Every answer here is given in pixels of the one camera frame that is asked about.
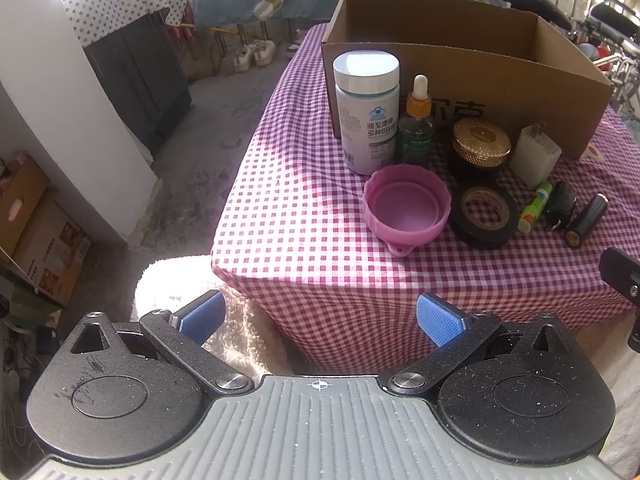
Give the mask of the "black lipstick tube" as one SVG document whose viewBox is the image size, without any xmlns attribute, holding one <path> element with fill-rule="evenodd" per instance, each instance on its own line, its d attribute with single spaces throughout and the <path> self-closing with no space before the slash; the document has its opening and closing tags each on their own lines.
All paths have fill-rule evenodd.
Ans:
<svg viewBox="0 0 640 480">
<path fill-rule="evenodd" d="M 588 204 L 570 222 L 564 240 L 569 248 L 578 249 L 585 243 L 608 210 L 608 198 L 602 193 L 591 197 Z"/>
</svg>

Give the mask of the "black oval case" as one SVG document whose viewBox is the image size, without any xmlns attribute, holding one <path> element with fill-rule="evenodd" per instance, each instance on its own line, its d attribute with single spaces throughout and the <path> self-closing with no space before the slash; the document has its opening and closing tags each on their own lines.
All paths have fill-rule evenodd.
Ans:
<svg viewBox="0 0 640 480">
<path fill-rule="evenodd" d="M 574 188 L 565 181 L 556 182 L 544 210 L 546 230 L 565 229 L 572 220 L 576 203 L 577 195 Z"/>
</svg>

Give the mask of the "green lip balm tube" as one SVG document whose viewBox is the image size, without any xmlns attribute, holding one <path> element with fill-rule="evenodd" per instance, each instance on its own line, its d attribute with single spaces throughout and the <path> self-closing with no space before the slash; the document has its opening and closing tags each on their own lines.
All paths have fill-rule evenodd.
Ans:
<svg viewBox="0 0 640 480">
<path fill-rule="evenodd" d="M 534 199 L 523 209 L 518 219 L 518 230 L 523 234 L 532 232 L 532 229 L 544 211 L 548 203 L 553 185 L 549 181 L 542 181 L 536 189 Z"/>
</svg>

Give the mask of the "black electrical tape roll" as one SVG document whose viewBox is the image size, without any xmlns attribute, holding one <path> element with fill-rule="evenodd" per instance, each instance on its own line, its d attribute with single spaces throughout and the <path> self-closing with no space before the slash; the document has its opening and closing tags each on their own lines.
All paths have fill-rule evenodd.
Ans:
<svg viewBox="0 0 640 480">
<path fill-rule="evenodd" d="M 452 190 L 449 224 L 463 243 L 481 250 L 503 247 L 518 226 L 518 207 L 493 183 L 458 185 Z"/>
</svg>

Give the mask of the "pink collapsible bowl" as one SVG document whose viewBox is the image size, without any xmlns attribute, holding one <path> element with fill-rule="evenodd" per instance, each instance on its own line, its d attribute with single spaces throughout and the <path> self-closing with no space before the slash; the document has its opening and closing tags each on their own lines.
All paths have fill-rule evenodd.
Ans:
<svg viewBox="0 0 640 480">
<path fill-rule="evenodd" d="M 451 194 L 433 171 L 414 165 L 378 170 L 364 184 L 363 218 L 396 257 L 436 240 L 451 211 Z"/>
</svg>

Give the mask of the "white power adapter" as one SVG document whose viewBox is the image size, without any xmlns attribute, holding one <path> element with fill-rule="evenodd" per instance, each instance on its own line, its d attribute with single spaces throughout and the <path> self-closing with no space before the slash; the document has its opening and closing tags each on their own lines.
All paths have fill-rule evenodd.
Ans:
<svg viewBox="0 0 640 480">
<path fill-rule="evenodd" d="M 544 132 L 546 125 L 535 122 L 522 129 L 510 159 L 510 168 L 529 188 L 547 180 L 562 150 Z"/>
</svg>

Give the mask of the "gold lid black jar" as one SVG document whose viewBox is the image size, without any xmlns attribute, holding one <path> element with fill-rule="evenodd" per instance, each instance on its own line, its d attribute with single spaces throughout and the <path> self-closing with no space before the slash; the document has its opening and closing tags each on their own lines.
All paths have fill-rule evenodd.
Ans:
<svg viewBox="0 0 640 480">
<path fill-rule="evenodd" d="M 449 170 L 458 182 L 495 181 L 512 150 L 509 136 L 478 118 L 463 118 L 452 127 Z"/>
</svg>

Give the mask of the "green dropper bottle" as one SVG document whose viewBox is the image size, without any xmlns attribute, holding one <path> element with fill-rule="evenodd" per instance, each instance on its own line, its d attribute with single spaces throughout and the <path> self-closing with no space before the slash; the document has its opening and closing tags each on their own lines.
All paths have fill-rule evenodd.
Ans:
<svg viewBox="0 0 640 480">
<path fill-rule="evenodd" d="M 426 167 L 435 131 L 427 76 L 416 75 L 407 96 L 405 113 L 398 120 L 396 160 L 400 164 Z"/>
</svg>

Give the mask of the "white supplement bottle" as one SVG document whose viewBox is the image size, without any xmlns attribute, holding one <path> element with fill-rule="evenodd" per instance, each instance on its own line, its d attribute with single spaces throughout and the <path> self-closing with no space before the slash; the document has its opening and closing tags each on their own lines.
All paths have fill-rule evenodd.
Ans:
<svg viewBox="0 0 640 480">
<path fill-rule="evenodd" d="M 395 157 L 399 61 L 379 50 L 355 50 L 333 61 L 338 126 L 348 169 L 370 176 Z"/>
</svg>

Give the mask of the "cardboard boxes on floor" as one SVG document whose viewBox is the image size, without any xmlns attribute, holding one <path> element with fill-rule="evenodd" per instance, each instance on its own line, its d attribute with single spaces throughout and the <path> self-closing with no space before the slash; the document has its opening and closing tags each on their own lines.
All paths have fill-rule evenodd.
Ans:
<svg viewBox="0 0 640 480">
<path fill-rule="evenodd" d="M 66 307 L 88 234 L 56 202 L 56 189 L 29 154 L 1 164 L 1 262 L 35 292 Z"/>
</svg>

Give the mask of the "wheelchair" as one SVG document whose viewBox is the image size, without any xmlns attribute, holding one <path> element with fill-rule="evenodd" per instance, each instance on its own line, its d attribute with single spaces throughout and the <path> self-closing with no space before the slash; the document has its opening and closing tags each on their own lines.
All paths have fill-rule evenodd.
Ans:
<svg viewBox="0 0 640 480">
<path fill-rule="evenodd" d="M 570 40 L 608 78 L 612 109 L 638 131 L 639 14 L 622 0 L 602 0 L 574 20 Z"/>
</svg>

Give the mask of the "brown cardboard box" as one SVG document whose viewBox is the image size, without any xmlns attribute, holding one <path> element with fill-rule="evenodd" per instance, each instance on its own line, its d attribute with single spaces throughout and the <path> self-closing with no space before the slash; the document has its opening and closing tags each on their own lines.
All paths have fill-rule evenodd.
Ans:
<svg viewBox="0 0 640 480">
<path fill-rule="evenodd" d="M 532 12 L 475 0 L 338 0 L 322 39 L 330 109 L 333 61 L 381 50 L 399 61 L 400 93 L 423 74 L 439 125 L 476 117 L 517 138 L 535 122 L 578 159 L 613 86 L 581 50 Z"/>
</svg>

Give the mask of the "dark cabinet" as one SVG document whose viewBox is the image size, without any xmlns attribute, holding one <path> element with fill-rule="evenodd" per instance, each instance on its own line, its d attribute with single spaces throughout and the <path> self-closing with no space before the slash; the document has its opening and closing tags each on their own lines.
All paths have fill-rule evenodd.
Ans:
<svg viewBox="0 0 640 480">
<path fill-rule="evenodd" d="M 189 113 L 192 98 L 163 11 L 145 14 L 84 47 L 122 122 L 156 153 Z"/>
</svg>

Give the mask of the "black bicycle seat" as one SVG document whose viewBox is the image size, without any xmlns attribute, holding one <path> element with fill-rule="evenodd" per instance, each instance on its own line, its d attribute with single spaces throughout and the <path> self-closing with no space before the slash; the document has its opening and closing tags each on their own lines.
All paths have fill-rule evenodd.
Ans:
<svg viewBox="0 0 640 480">
<path fill-rule="evenodd" d="M 570 32 L 572 22 L 568 16 L 550 0 L 504 0 L 509 3 L 512 9 L 533 12 L 551 24 L 555 24 L 560 29 Z"/>
</svg>

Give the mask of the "white sneakers pair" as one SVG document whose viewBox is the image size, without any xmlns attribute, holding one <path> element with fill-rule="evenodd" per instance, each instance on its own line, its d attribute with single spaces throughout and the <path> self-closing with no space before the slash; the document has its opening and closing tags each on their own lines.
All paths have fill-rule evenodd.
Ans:
<svg viewBox="0 0 640 480">
<path fill-rule="evenodd" d="M 247 72 L 253 65 L 264 67 L 272 63 L 277 46 L 272 40 L 255 40 L 239 48 L 233 58 L 233 67 L 237 73 Z"/>
</svg>

